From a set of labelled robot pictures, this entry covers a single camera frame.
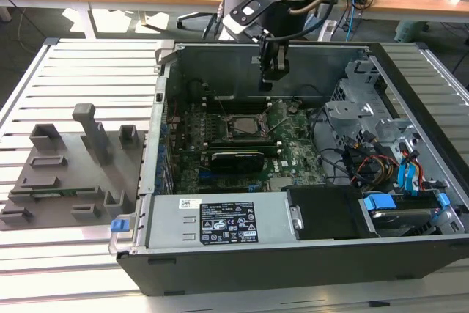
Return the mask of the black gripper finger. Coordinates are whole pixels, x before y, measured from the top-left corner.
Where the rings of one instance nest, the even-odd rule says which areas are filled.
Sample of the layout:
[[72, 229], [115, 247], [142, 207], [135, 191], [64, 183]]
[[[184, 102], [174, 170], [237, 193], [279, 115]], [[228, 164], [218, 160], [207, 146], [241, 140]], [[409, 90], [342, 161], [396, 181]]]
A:
[[289, 73], [290, 65], [287, 58], [289, 43], [284, 42], [278, 45], [278, 51], [274, 60], [276, 80], [280, 80]]
[[262, 34], [259, 38], [260, 90], [272, 89], [270, 77], [272, 73], [272, 60], [276, 54], [276, 46], [269, 39], [269, 34]]

